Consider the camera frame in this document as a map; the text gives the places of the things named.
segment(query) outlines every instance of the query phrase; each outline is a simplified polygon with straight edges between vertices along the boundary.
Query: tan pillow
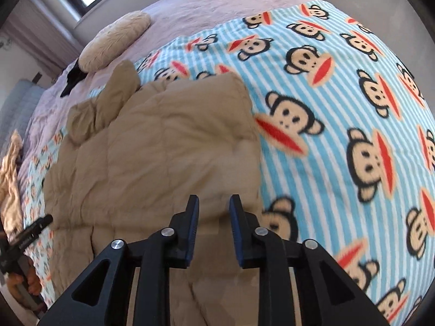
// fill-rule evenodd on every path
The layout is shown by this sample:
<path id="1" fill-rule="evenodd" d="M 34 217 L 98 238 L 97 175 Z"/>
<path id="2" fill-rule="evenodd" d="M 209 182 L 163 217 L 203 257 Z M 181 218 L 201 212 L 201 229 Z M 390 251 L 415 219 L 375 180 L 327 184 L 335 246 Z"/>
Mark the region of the tan pillow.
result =
<path id="1" fill-rule="evenodd" d="M 107 67 L 132 45 L 150 24 L 149 14 L 134 11 L 108 25 L 83 49 L 79 57 L 80 70 L 91 73 Z"/>

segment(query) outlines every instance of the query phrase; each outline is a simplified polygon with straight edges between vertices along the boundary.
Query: black cloth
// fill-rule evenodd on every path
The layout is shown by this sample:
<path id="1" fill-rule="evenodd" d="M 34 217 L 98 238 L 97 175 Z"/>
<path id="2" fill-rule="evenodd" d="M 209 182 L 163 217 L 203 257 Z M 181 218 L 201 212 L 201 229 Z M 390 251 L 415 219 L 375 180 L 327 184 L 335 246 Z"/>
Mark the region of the black cloth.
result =
<path id="1" fill-rule="evenodd" d="M 74 67 L 71 69 L 71 71 L 68 73 L 67 76 L 67 85 L 60 95 L 61 98 L 66 97 L 67 95 L 70 95 L 73 88 L 77 85 L 78 82 L 84 80 L 88 74 L 84 73 L 82 70 L 80 70 L 79 62 L 76 61 Z"/>

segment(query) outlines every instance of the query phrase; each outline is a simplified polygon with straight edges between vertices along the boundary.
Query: black bracket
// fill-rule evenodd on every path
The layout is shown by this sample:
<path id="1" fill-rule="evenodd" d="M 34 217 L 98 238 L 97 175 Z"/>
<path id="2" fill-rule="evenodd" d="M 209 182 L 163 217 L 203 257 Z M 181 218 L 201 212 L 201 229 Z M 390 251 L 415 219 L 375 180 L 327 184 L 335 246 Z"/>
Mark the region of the black bracket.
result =
<path id="1" fill-rule="evenodd" d="M 296 276 L 302 325 L 388 326 L 387 320 L 349 275 L 314 240 L 281 239 L 243 210 L 229 204 L 234 248 L 243 269 L 260 269 L 259 326 L 295 326 L 289 267 Z"/>
<path id="2" fill-rule="evenodd" d="M 79 275 L 41 319 L 39 326 L 123 326 L 131 286 L 140 267 L 133 326 L 170 326 L 169 269 L 186 269 L 193 258 L 199 200 L 148 239 L 114 240 Z"/>

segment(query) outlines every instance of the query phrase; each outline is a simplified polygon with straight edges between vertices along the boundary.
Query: human hand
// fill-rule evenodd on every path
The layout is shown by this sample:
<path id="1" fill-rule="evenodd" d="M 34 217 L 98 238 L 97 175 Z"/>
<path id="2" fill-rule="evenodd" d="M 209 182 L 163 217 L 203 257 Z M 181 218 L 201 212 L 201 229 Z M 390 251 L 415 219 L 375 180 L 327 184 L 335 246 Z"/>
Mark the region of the human hand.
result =
<path id="1" fill-rule="evenodd" d="M 27 273 L 27 284 L 29 285 L 28 292 L 34 296 L 37 296 L 41 293 L 42 286 L 39 277 L 36 275 L 35 267 L 33 266 L 33 261 L 30 257 L 27 258 L 29 262 L 29 271 Z M 16 273 L 9 273 L 8 278 L 6 280 L 6 285 L 9 290 L 10 295 L 14 297 L 18 303 L 25 306 L 26 302 L 23 296 L 18 291 L 17 286 L 24 281 L 23 276 L 18 275 Z"/>

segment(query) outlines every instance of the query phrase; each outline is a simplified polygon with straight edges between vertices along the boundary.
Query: curtain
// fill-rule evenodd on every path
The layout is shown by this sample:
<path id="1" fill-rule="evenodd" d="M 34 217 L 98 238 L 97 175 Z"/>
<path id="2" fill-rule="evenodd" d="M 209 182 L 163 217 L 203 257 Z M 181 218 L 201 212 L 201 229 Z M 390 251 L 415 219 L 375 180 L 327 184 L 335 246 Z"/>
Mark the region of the curtain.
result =
<path id="1" fill-rule="evenodd" d="M 53 79 L 83 50 L 41 0 L 20 0 L 1 30 Z"/>

